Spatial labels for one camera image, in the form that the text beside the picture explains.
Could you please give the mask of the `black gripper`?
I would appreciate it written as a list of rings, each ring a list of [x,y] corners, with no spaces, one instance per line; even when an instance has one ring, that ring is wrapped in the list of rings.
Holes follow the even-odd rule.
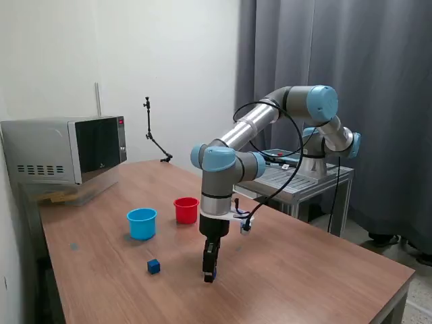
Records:
[[[223,219],[214,219],[200,214],[199,232],[204,235],[210,242],[205,243],[202,258],[202,272],[204,281],[211,282],[211,271],[217,268],[217,259],[221,245],[220,238],[229,233],[230,222]]]

